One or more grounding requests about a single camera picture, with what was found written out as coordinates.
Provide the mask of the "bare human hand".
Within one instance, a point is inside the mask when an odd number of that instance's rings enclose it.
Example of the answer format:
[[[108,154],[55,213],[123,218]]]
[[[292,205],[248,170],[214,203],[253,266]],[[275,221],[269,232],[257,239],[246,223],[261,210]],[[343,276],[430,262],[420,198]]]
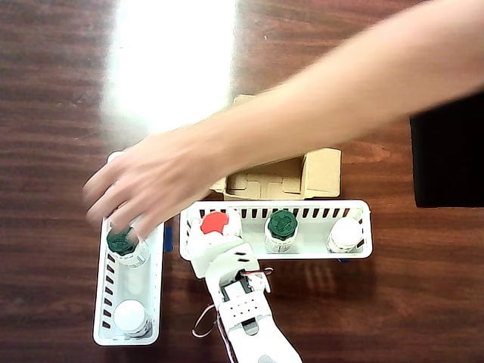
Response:
[[[223,147],[228,122],[221,116],[147,136],[102,166],[84,185],[86,218],[109,219],[115,230],[136,221],[146,238],[196,199],[226,171]]]

